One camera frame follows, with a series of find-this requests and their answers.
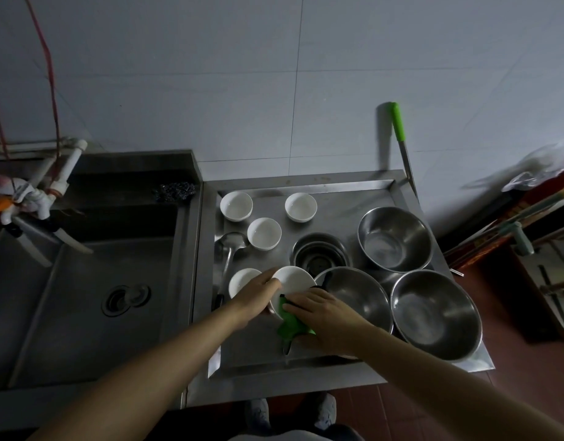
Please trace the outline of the person's left shoe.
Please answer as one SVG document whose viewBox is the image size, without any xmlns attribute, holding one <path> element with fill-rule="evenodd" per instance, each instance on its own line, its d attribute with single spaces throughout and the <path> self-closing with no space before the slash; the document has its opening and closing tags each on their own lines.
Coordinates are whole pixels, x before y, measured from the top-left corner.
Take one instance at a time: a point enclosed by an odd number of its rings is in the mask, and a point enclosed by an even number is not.
<svg viewBox="0 0 564 441">
<path fill-rule="evenodd" d="M 244 417 L 247 433 L 256 436 L 271 435 L 270 411 L 266 399 L 247 400 L 244 403 Z"/>
</svg>

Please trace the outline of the green cleaning cloth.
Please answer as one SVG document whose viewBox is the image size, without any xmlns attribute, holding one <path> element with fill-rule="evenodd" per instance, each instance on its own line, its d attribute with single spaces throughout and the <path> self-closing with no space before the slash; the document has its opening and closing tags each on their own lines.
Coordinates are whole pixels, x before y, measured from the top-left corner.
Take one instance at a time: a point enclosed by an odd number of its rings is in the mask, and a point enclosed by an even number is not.
<svg viewBox="0 0 564 441">
<path fill-rule="evenodd" d="M 315 331 L 300 321 L 299 318 L 283 308 L 286 303 L 288 303 L 286 295 L 280 294 L 277 311 L 282 323 L 278 327 L 277 334 L 282 339 L 282 352 L 285 356 L 290 353 L 292 342 L 296 337 L 304 334 L 315 334 Z"/>
</svg>

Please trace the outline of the large steel mixing bowl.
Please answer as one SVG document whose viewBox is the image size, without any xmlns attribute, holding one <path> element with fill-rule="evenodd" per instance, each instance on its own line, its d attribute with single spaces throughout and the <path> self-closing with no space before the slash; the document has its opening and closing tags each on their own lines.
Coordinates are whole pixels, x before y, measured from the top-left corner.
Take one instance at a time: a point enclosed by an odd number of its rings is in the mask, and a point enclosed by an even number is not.
<svg viewBox="0 0 564 441">
<path fill-rule="evenodd" d="M 404 341 L 441 360 L 462 362 L 482 341 L 477 306 L 444 274 L 429 269 L 403 274 L 392 287 L 390 305 Z"/>
<path fill-rule="evenodd" d="M 376 207 L 361 218 L 358 242 L 379 269 L 406 273 L 423 269 L 433 257 L 433 238 L 425 223 L 399 207 Z"/>
<path fill-rule="evenodd" d="M 354 267 L 331 267 L 315 278 L 315 287 L 325 290 L 374 326 L 392 334 L 395 329 L 389 295 L 371 275 Z"/>
</svg>

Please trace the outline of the sink drain strainer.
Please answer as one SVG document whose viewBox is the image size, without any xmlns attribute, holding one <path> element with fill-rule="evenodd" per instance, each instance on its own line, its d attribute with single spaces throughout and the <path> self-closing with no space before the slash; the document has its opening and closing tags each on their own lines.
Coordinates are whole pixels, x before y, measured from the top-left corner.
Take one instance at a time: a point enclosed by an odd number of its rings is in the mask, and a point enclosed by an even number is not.
<svg viewBox="0 0 564 441">
<path fill-rule="evenodd" d="M 145 306 L 151 299 L 150 286 L 139 283 L 134 286 L 118 285 L 110 289 L 101 302 L 103 315 L 116 318 L 131 308 Z"/>
</svg>

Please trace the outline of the person's right shoe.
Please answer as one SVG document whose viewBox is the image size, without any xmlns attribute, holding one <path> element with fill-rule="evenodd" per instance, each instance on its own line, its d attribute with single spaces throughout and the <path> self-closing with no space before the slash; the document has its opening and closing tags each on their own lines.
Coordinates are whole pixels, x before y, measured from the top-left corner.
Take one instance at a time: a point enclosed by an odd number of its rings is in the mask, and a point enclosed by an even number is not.
<svg viewBox="0 0 564 441">
<path fill-rule="evenodd" d="M 337 421 L 337 400 L 328 392 L 315 394 L 314 398 L 314 427 L 317 430 L 327 430 Z"/>
</svg>

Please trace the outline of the metal rack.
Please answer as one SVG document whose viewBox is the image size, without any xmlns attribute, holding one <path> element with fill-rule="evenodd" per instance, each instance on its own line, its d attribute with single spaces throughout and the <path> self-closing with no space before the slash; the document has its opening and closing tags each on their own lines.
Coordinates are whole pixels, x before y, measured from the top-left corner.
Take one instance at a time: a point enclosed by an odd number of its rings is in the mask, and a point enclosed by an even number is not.
<svg viewBox="0 0 564 441">
<path fill-rule="evenodd" d="M 564 227 L 528 239 L 535 249 L 532 256 L 519 256 L 512 246 L 518 270 L 564 342 Z"/>
</svg>

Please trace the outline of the white ceramic bowl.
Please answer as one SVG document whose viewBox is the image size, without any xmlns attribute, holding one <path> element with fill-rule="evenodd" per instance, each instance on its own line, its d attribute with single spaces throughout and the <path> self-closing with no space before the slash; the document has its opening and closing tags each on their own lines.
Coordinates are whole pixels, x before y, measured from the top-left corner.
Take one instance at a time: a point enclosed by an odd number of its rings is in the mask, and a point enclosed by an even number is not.
<svg viewBox="0 0 564 441">
<path fill-rule="evenodd" d="M 261 274 L 262 271 L 250 267 L 237 271 L 232 276 L 228 285 L 229 298 L 234 299 L 239 291 L 245 288 L 248 283 L 250 283 L 255 277 Z"/>
<path fill-rule="evenodd" d="M 247 237 L 251 246 L 259 251 L 274 249 L 281 240 L 282 229 L 276 220 L 260 217 L 248 226 Z"/>
<path fill-rule="evenodd" d="M 296 223 L 306 223 L 315 216 L 318 205 L 307 193 L 294 193 L 287 197 L 284 204 L 287 217 Z"/>
<path fill-rule="evenodd" d="M 253 201 L 246 192 L 230 192 L 223 196 L 219 208 L 228 221 L 242 222 L 252 214 Z"/>
<path fill-rule="evenodd" d="M 281 267 L 272 275 L 272 279 L 277 279 L 281 284 L 270 301 L 272 312 L 279 320 L 282 320 L 279 311 L 281 295 L 304 292 L 316 286 L 313 277 L 306 270 L 296 266 Z"/>
</svg>

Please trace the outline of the person's right forearm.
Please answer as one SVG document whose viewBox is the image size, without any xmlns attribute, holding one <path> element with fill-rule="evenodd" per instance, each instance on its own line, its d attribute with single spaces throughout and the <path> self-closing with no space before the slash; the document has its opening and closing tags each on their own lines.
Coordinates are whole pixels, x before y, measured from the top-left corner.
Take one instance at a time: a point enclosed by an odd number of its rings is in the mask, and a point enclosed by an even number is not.
<svg viewBox="0 0 564 441">
<path fill-rule="evenodd" d="M 348 347 L 460 440 L 564 441 L 547 415 L 377 327 L 357 330 Z"/>
</svg>

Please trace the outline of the stainless steel sink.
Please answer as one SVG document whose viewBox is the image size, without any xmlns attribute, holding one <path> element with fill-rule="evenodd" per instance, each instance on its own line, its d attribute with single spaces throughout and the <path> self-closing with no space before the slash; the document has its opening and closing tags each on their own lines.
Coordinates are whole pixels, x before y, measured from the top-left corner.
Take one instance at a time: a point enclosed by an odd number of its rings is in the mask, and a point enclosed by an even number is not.
<svg viewBox="0 0 564 441">
<path fill-rule="evenodd" d="M 161 184 L 189 182 L 184 203 Z M 84 155 L 51 216 L 93 250 L 62 243 L 26 214 L 14 222 L 52 262 L 43 267 L 0 228 L 0 431 L 35 428 L 104 374 L 166 341 L 190 320 L 202 200 L 191 150 Z M 116 318 L 101 302 L 144 283 L 150 301 Z"/>
</svg>

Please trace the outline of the person's right hand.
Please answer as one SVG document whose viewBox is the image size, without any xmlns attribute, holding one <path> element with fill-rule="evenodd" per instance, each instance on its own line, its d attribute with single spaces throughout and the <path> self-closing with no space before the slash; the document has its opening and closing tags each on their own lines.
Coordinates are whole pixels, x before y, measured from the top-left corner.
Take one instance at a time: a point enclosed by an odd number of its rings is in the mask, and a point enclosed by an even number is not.
<svg viewBox="0 0 564 441">
<path fill-rule="evenodd" d="M 374 326 L 347 304 L 330 295 L 328 308 L 318 316 L 297 317 L 315 334 L 306 334 L 305 342 L 330 355 L 356 357 L 356 344 Z"/>
</svg>

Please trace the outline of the person's shoe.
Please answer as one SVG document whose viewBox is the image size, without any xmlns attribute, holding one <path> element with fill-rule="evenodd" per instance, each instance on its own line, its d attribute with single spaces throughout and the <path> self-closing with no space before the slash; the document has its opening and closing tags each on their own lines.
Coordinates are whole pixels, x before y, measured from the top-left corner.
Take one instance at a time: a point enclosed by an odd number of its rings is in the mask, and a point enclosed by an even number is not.
<svg viewBox="0 0 564 441">
<path fill-rule="evenodd" d="M 256 436 L 271 435 L 270 411 L 266 399 L 247 400 L 244 403 L 244 417 L 247 433 Z"/>
<path fill-rule="evenodd" d="M 314 427 L 317 430 L 327 430 L 337 421 L 337 400 L 328 392 L 315 394 L 314 398 Z"/>
</svg>

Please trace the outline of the green handled tool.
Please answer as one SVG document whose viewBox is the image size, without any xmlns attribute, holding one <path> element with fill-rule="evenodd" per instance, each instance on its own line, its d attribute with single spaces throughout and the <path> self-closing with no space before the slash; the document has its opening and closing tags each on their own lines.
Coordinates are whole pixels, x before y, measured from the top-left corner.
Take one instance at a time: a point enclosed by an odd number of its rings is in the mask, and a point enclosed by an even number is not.
<svg viewBox="0 0 564 441">
<path fill-rule="evenodd" d="M 399 104 L 396 102 L 389 103 L 389 113 L 391 117 L 391 123 L 394 129 L 394 134 L 396 137 L 396 141 L 398 142 L 399 151 L 401 154 L 401 158 L 403 161 L 403 169 L 405 171 L 405 175 L 408 179 L 408 182 L 411 186 L 416 197 L 418 197 L 418 192 L 412 172 L 412 167 L 410 163 L 410 157 L 408 154 L 408 149 L 406 146 L 406 136 L 405 136 L 405 129 L 403 126 L 403 119 L 401 114 L 401 109 Z"/>
</svg>

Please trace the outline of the clear plastic bag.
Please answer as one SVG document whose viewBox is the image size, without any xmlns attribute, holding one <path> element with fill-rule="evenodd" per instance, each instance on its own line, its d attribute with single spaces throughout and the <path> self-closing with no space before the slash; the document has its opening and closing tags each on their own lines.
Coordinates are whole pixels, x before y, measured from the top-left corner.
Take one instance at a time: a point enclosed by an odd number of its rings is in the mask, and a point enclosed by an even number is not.
<svg viewBox="0 0 564 441">
<path fill-rule="evenodd" d="M 501 188 L 528 191 L 564 173 L 564 142 L 543 146 L 519 162 L 521 172 Z"/>
</svg>

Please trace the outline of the person's left hand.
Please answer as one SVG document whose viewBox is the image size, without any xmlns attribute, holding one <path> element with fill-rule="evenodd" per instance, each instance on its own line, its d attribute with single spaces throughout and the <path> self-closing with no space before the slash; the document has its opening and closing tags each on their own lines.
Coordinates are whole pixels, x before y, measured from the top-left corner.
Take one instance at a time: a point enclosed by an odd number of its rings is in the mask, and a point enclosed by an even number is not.
<svg viewBox="0 0 564 441">
<path fill-rule="evenodd" d="M 239 330 L 265 310 L 279 289 L 281 282 L 274 277 L 280 267 L 271 267 L 251 279 L 227 305 L 234 316 L 234 329 Z"/>
</svg>

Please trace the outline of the white plastic pipe faucet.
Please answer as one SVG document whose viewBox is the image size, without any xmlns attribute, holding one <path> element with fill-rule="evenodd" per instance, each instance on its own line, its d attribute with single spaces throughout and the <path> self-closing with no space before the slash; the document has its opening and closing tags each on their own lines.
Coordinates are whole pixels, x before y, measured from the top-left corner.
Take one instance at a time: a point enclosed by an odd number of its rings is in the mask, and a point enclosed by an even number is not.
<svg viewBox="0 0 564 441">
<path fill-rule="evenodd" d="M 61 169 L 51 176 L 50 185 L 43 189 L 40 188 L 40 185 L 45 176 L 52 173 L 56 161 L 54 156 L 44 159 L 28 180 L 0 175 L 0 225 L 30 257 L 43 267 L 51 267 L 52 262 L 37 248 L 13 219 L 21 213 L 32 214 L 45 230 L 57 237 L 62 243 L 80 253 L 92 254 L 92 249 L 67 234 L 51 217 L 51 209 L 55 201 L 65 195 L 69 186 L 68 179 L 87 148 L 86 140 L 75 140 L 72 144 L 72 151 L 62 163 Z"/>
</svg>

